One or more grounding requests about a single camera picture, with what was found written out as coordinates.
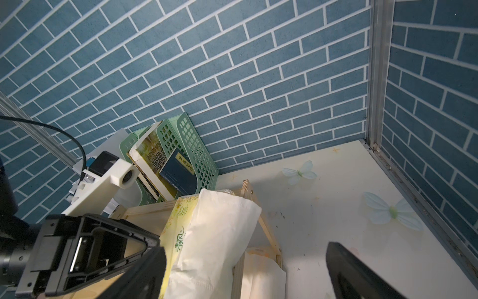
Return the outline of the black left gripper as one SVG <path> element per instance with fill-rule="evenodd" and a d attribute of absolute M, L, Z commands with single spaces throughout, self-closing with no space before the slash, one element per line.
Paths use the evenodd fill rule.
<path fill-rule="evenodd" d="M 71 294 L 125 272 L 159 244 L 124 219 L 57 214 L 30 225 L 1 214 L 1 285 L 17 299 Z"/>

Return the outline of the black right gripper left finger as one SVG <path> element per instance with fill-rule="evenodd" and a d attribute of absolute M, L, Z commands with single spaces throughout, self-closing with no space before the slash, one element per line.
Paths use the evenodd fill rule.
<path fill-rule="evenodd" d="M 109 286 L 98 299 L 158 299 L 166 271 L 163 247 L 154 247 Z"/>

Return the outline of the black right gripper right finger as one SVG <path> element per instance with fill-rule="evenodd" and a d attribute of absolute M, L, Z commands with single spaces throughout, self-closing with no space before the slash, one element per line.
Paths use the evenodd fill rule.
<path fill-rule="evenodd" d="M 402 299 L 404 297 L 338 242 L 328 243 L 326 265 L 337 299 Z"/>

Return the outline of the wooden two-tier shelf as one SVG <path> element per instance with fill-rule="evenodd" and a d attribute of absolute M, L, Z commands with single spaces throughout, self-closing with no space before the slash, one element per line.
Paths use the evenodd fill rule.
<path fill-rule="evenodd" d="M 147 206 L 138 206 L 134 208 L 122 208 L 117 207 L 113 214 L 110 216 L 112 219 L 124 219 L 127 220 L 149 232 L 155 234 L 162 234 L 165 227 L 171 227 L 169 224 L 169 218 L 171 214 L 179 214 L 179 209 L 175 208 L 177 201 L 167 201 L 156 204 L 150 204 Z M 258 229 L 255 230 L 254 238 L 260 238 L 265 236 L 269 245 L 257 247 L 265 249 L 271 253 L 272 259 L 283 269 L 283 259 L 280 245 L 278 244 L 273 229 L 270 228 L 267 223 L 265 213 L 261 213 L 258 219 L 258 225 L 261 227 L 262 233 Z M 240 258 L 238 263 L 232 269 L 233 286 L 232 286 L 232 298 L 239 299 L 241 296 L 241 283 L 243 278 L 243 268 L 245 263 L 245 254 Z"/>

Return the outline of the yellow green tissue pack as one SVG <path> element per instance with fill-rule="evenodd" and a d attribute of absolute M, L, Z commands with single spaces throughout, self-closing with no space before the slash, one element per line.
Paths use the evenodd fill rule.
<path fill-rule="evenodd" d="M 178 201 L 163 230 L 167 268 L 161 299 L 229 299 L 233 268 L 251 240 L 262 209 L 249 199 L 203 189 L 195 207 Z"/>

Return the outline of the white tissue pack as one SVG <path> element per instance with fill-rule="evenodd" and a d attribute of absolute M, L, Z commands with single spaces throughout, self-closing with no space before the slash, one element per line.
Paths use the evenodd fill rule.
<path fill-rule="evenodd" d="M 265 249 L 248 248 L 245 254 L 241 299 L 284 299 L 286 272 Z"/>

